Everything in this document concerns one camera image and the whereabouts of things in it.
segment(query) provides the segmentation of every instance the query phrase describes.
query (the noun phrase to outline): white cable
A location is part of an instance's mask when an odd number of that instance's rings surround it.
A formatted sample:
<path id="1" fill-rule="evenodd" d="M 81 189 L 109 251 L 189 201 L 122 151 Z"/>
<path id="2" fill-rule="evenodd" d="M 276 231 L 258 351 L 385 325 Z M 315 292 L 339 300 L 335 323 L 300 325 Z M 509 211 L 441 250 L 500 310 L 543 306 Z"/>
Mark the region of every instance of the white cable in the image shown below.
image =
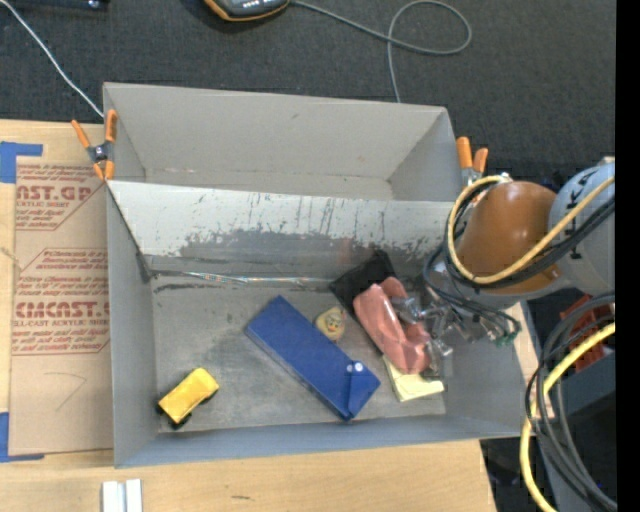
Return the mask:
<path id="1" fill-rule="evenodd" d="M 29 24 L 22 18 L 22 16 L 20 16 L 20 13 L 18 13 L 18 11 L 7 0 L 0 0 L 0 4 L 4 5 L 7 9 L 9 9 L 9 11 L 11 11 L 11 14 L 13 14 L 16 17 L 16 19 L 20 22 L 20 24 L 26 29 L 26 31 L 29 32 L 29 35 L 33 37 L 35 42 L 38 43 L 40 48 L 42 48 L 46 56 L 49 57 L 49 60 L 53 63 L 54 67 L 56 68 L 56 71 L 60 73 L 60 76 L 64 79 L 64 81 L 67 82 L 67 84 L 69 84 L 69 86 L 74 91 L 76 91 L 82 97 L 82 99 L 84 99 L 89 104 L 89 106 L 93 110 L 95 110 L 95 112 L 101 118 L 104 119 L 103 112 L 96 106 L 96 104 L 93 101 L 91 101 L 91 99 L 76 84 L 74 84 L 71 81 L 71 79 L 67 76 L 64 70 L 60 67 L 60 64 L 58 64 L 58 62 L 56 61 L 56 58 L 51 53 L 51 50 L 47 48 L 47 45 L 45 45 L 42 42 L 42 39 L 38 37 L 38 35 L 33 31 L 33 29 L 29 26 Z"/>

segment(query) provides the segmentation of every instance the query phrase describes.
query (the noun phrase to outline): cable bundle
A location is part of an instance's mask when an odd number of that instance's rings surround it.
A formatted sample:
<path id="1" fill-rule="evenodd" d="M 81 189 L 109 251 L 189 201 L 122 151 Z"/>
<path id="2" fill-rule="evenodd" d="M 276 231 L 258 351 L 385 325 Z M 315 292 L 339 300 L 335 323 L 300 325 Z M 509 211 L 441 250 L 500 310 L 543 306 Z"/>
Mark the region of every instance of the cable bundle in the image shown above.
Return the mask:
<path id="1" fill-rule="evenodd" d="M 618 510 L 617 503 L 607 496 L 593 480 L 573 442 L 567 422 L 562 396 L 561 377 L 586 352 L 615 334 L 613 307 L 615 292 L 590 298 L 582 306 L 567 315 L 551 332 L 542 349 L 540 364 L 529 381 L 525 399 L 527 418 L 520 438 L 520 466 L 531 496 L 545 512 L 555 512 L 535 484 L 529 459 L 529 442 L 532 431 L 536 434 L 542 452 L 561 475 L 567 485 L 591 510 L 611 512 Z M 610 306 L 612 313 L 576 330 L 578 322 L 590 311 Z M 554 418 L 549 417 L 546 398 L 551 396 Z"/>

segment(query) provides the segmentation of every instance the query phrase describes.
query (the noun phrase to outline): cardboard sheet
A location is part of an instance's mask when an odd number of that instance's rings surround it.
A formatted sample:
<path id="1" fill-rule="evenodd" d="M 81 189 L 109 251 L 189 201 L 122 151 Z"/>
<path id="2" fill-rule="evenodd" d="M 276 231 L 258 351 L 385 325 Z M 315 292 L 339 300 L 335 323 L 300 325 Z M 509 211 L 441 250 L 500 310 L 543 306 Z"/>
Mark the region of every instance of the cardboard sheet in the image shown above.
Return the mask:
<path id="1" fill-rule="evenodd" d="M 101 125 L 85 129 L 93 144 L 103 141 Z M 11 347 L 8 452 L 109 448 L 104 185 L 70 123 L 1 121 L 0 141 L 42 146 L 42 156 L 16 159 L 16 183 L 4 191 L 13 192 L 13 219 L 2 206 L 3 220 L 15 222 L 13 252 L 5 235 L 2 260 L 13 271 L 8 307 L 2 296 L 10 330 L 0 339 L 3 378 Z"/>

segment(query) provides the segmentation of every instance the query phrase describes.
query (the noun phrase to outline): blue foam block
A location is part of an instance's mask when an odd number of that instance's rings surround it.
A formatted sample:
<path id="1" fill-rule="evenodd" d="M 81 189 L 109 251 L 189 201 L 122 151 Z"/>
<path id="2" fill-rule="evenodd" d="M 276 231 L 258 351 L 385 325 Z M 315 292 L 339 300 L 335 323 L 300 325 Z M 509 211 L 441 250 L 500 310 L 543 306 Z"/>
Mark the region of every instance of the blue foam block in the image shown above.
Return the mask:
<path id="1" fill-rule="evenodd" d="M 371 370 L 352 360 L 281 295 L 245 332 L 345 421 L 355 418 L 380 386 Z"/>
<path id="2" fill-rule="evenodd" d="M 9 445 L 9 413 L 0 413 L 0 462 L 14 462 L 19 460 L 37 460 L 43 455 L 8 455 Z"/>

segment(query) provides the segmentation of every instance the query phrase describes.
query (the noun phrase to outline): yellow sticky note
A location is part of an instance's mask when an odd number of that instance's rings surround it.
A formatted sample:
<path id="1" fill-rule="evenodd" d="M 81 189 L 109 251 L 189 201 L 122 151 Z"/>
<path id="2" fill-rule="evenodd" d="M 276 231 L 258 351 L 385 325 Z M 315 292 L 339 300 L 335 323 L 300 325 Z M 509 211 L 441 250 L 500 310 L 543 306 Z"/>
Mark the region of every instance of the yellow sticky note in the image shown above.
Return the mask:
<path id="1" fill-rule="evenodd" d="M 382 356 L 382 360 L 389 372 L 393 390 L 401 402 L 444 391 L 444 384 L 441 380 L 427 380 L 418 373 L 402 373 L 389 361 L 387 356 Z"/>

